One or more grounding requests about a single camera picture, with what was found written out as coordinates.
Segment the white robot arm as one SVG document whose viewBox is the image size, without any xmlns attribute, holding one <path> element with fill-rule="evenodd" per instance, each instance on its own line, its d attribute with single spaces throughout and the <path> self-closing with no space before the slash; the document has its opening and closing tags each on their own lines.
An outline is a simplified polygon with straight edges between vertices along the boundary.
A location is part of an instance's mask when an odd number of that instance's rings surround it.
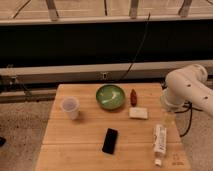
<svg viewBox="0 0 213 171">
<path fill-rule="evenodd" d="M 166 88 L 160 97 L 165 108 L 164 126 L 168 127 L 174 121 L 174 113 L 185 101 L 199 107 L 213 119 L 213 90 L 205 85 L 207 77 L 207 70 L 199 64 L 188 65 L 166 75 Z"/>
</svg>

